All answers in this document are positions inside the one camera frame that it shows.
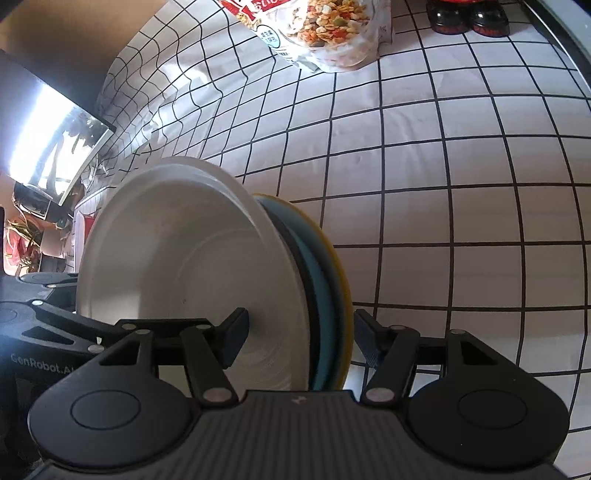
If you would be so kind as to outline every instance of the white plate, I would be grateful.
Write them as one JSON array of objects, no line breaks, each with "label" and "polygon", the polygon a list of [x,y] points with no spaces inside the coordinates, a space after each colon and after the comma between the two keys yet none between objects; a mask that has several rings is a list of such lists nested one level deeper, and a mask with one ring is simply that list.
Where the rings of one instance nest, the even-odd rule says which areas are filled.
[{"label": "white plate", "polygon": [[238,394],[307,390],[308,312],[289,252],[233,177],[187,160],[117,188],[85,245],[77,311],[111,324],[206,317],[218,325],[245,307],[248,339],[226,370]]}]

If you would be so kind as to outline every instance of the blue plate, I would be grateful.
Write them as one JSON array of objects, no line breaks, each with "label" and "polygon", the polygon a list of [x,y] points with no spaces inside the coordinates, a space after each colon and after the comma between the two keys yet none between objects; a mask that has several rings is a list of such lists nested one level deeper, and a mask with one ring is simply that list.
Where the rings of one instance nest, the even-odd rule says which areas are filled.
[{"label": "blue plate", "polygon": [[300,273],[301,282],[306,294],[306,304],[308,306],[308,320],[310,321],[310,372],[308,377],[308,389],[313,390],[314,379],[316,379],[316,371],[318,368],[318,360],[320,358],[320,317],[318,313],[318,304],[316,302],[316,292],[314,283],[312,282],[312,275],[309,267],[304,259],[304,254],[300,248],[300,239],[296,239],[295,233],[290,230],[281,219],[270,211],[267,207],[262,205],[271,222],[281,235],[291,256],[295,261],[298,272]]},{"label": "blue plate", "polygon": [[318,318],[320,319],[320,356],[316,376],[314,381],[311,382],[311,389],[323,390],[329,382],[332,366],[335,362],[337,345],[339,344],[336,333],[335,306],[329,283],[326,281],[316,257],[297,233],[289,227],[288,229],[300,249],[301,256],[304,258],[308,272],[312,277],[312,285],[314,285]]},{"label": "blue plate", "polygon": [[318,225],[295,205],[264,194],[255,194],[254,197],[300,237],[313,253],[329,284],[335,309],[337,342],[329,379],[323,390],[341,390],[353,352],[353,304],[349,283],[339,257]]}]

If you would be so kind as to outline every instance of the metal screw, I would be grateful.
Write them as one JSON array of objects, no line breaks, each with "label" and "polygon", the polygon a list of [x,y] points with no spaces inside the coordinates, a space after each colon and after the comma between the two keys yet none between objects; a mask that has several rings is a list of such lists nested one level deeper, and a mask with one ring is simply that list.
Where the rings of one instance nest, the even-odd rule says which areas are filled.
[{"label": "metal screw", "polygon": [[209,388],[203,393],[203,398],[212,403],[223,403],[232,398],[232,392],[223,387]]},{"label": "metal screw", "polygon": [[88,347],[88,351],[90,353],[102,353],[105,350],[105,347],[102,345],[90,345]]},{"label": "metal screw", "polygon": [[394,392],[389,388],[370,388],[365,392],[365,398],[374,403],[386,403],[394,399]]}]

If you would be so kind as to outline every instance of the yellow plate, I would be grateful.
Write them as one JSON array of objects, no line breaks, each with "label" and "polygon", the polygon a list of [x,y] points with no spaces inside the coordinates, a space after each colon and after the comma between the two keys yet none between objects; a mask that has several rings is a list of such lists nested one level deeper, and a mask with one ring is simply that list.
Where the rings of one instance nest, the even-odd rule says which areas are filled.
[{"label": "yellow plate", "polygon": [[[342,313],[341,316],[343,320],[339,328],[341,332],[342,344],[339,348],[340,358],[338,359],[338,361],[340,362],[340,365],[338,367],[337,375],[333,376],[332,383],[329,384],[329,387],[331,390],[341,390],[345,384],[345,379],[347,378],[347,373],[349,372],[349,365],[351,363],[351,356],[353,354],[353,303],[351,301],[349,282],[347,281],[347,276],[345,275],[345,271],[340,263],[339,257],[336,254],[335,248],[333,247],[330,240],[326,237],[324,232],[315,223],[315,221],[310,219],[294,204],[286,202],[285,200],[282,200],[279,197],[273,197],[262,193],[255,193],[254,197],[266,200],[267,202],[278,203],[279,205],[283,206],[284,209],[289,208],[289,210],[291,210],[291,212],[293,212],[296,215],[296,217],[299,217],[305,221],[306,225],[315,233],[315,237],[321,241],[322,246],[325,248],[326,252],[330,257],[330,263],[333,266],[332,270],[334,271],[334,273],[336,273],[336,276],[338,278],[339,293],[342,296],[342,305],[339,306],[339,310]],[[302,233],[298,231],[297,225],[288,226],[293,228],[298,233],[298,235]],[[305,235],[302,235],[302,240],[304,240],[308,247],[310,247],[310,249],[314,251],[314,245],[309,245],[305,237]]]}]

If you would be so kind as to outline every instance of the bright light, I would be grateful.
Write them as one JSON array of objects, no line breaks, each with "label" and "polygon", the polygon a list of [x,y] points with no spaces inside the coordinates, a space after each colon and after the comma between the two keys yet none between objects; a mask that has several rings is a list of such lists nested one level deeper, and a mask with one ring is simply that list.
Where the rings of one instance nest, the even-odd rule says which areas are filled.
[{"label": "bright light", "polygon": [[40,158],[43,149],[73,107],[74,104],[61,93],[47,85],[42,86],[10,159],[10,176],[14,180],[30,183],[37,163],[48,160]]},{"label": "bright light", "polygon": [[[54,188],[56,193],[61,195],[66,191],[66,188],[70,184],[70,180],[74,178],[80,165],[83,164],[85,159],[88,158],[92,147],[85,146],[83,147],[83,140],[80,140],[76,145],[76,149],[74,153],[72,153],[72,148],[74,147],[74,143],[76,142],[76,137],[71,137],[69,135],[64,135],[64,144],[62,145],[61,151],[57,156],[57,165],[56,165],[56,178],[58,179],[67,179],[68,181],[60,181],[57,180]],[[39,179],[39,184],[42,189],[47,188],[47,177],[50,174],[51,167],[53,166],[53,160],[56,154],[56,149],[54,148],[51,151],[51,154],[47,158],[47,162],[45,163],[45,168],[43,173],[41,174],[41,178]]]}]

